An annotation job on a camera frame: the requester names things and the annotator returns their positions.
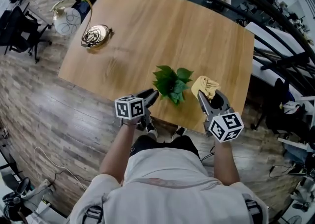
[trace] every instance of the black shorts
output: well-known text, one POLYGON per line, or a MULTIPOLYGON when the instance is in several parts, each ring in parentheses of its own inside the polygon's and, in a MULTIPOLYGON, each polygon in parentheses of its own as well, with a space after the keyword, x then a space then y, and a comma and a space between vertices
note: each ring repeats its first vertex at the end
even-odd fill
POLYGON ((183 135, 177 137, 171 143, 157 143, 148 135, 141 135, 133 144, 130 150, 130 157, 137 154, 140 151, 148 150, 148 149, 157 149, 157 148, 175 148, 175 149, 182 149, 186 151, 191 151, 197 155, 200 159, 199 153, 195 145, 193 144, 192 140, 189 136, 183 135))

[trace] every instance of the crumpled cloth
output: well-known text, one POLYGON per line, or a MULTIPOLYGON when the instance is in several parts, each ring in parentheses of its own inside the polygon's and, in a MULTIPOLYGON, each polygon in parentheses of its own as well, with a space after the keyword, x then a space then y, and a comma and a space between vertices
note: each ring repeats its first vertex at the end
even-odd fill
POLYGON ((199 76, 191 87, 191 92, 198 99, 198 91, 200 90, 205 94, 207 99, 211 101, 216 95, 216 90, 220 88, 218 82, 211 80, 207 76, 199 76))

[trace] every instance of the white cable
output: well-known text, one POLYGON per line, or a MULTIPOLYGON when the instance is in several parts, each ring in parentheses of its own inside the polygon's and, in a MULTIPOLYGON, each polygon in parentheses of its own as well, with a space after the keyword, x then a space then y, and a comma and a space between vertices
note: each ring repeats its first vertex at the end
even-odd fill
POLYGON ((65 167, 63 167, 63 166, 56 165, 49 157, 47 157, 47 155, 46 155, 46 153, 43 151, 43 149, 37 146, 37 147, 34 149, 34 156, 35 156, 35 168, 36 168, 36 172, 37 172, 37 176, 38 176, 38 180, 39 180, 39 181, 40 181, 40 178, 39 178, 39 174, 38 174, 38 170, 37 170, 37 162, 36 162, 36 149, 37 149, 37 148, 39 148, 39 149, 44 153, 44 155, 46 156, 46 158, 47 158, 51 163, 53 163, 54 166, 56 166, 56 167, 58 167, 58 168, 61 168, 61 169, 67 170, 67 171, 80 183, 80 185, 82 186, 83 190, 86 191, 86 189, 84 188, 83 184, 80 182, 80 180, 78 180, 78 178, 77 178, 71 171, 69 171, 67 168, 65 168, 65 167))

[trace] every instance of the person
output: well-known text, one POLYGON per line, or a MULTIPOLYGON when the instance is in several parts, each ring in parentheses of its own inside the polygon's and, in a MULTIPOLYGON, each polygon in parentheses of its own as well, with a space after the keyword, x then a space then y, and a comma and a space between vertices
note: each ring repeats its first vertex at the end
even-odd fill
POLYGON ((240 182, 229 142, 216 141, 211 178, 185 128, 172 142, 158 143, 150 119, 147 134, 132 145, 135 124, 119 130, 71 224, 268 223, 266 205, 240 182))

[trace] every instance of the white shirt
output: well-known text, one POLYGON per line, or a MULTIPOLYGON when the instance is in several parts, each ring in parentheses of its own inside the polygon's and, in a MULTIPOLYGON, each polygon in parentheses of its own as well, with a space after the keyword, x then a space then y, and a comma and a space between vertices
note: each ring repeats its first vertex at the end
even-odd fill
POLYGON ((250 224, 244 194, 257 201, 268 223, 266 205, 250 189, 210 178, 194 153, 149 149, 129 158, 123 186, 110 175, 96 176, 74 206, 70 223, 81 224, 90 206, 102 205, 106 224, 250 224))

